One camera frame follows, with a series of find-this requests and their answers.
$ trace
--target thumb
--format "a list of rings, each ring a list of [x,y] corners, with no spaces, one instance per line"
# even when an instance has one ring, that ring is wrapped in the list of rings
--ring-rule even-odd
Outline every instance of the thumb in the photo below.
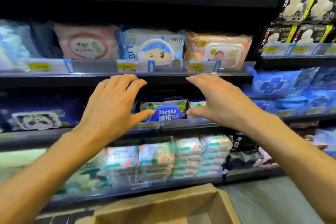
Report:
[[[189,116],[196,116],[196,117],[202,117],[207,119],[207,106],[202,106],[202,107],[193,107],[187,110],[187,112],[185,112],[186,115]]]
[[[147,109],[136,114],[131,115],[131,124],[132,126],[137,125],[139,122],[147,119],[149,116],[152,116],[155,113],[152,109]]]

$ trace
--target hand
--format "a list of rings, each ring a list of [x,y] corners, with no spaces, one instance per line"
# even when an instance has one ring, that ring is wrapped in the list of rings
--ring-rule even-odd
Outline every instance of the hand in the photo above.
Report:
[[[80,140],[89,140],[99,150],[121,137],[155,112],[149,109],[131,114],[135,97],[146,84],[133,74],[115,75],[100,82],[71,133]]]
[[[186,114],[213,120],[247,133],[258,122],[272,116],[255,105],[238,87],[212,74],[197,74],[187,80],[198,87],[206,106],[188,109]]]

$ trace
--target pink wipes package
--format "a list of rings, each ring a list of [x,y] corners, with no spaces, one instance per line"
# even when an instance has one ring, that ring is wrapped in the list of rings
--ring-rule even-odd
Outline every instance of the pink wipes package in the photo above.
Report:
[[[118,59],[117,26],[54,25],[64,59]]]
[[[246,35],[207,35],[187,32],[186,61],[222,61],[225,69],[240,70],[250,49],[252,37]]]

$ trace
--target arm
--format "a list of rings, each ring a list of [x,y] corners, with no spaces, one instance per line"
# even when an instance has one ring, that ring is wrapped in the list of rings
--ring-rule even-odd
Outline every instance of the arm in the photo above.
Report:
[[[145,84],[135,75],[117,75],[100,82],[80,123],[31,166],[0,185],[0,223],[32,222],[78,168],[153,115],[153,110],[130,114],[135,97]]]
[[[187,78],[204,94],[207,104],[187,110],[234,128],[255,140],[286,171],[317,214],[336,222],[336,161],[303,140],[279,117],[256,106],[238,87],[221,78],[200,74]]]

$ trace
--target cardboard box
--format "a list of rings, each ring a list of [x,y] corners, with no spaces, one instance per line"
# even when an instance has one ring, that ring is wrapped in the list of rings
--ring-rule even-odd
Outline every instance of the cardboard box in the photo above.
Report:
[[[76,224],[240,224],[227,193],[212,184],[124,199]]]

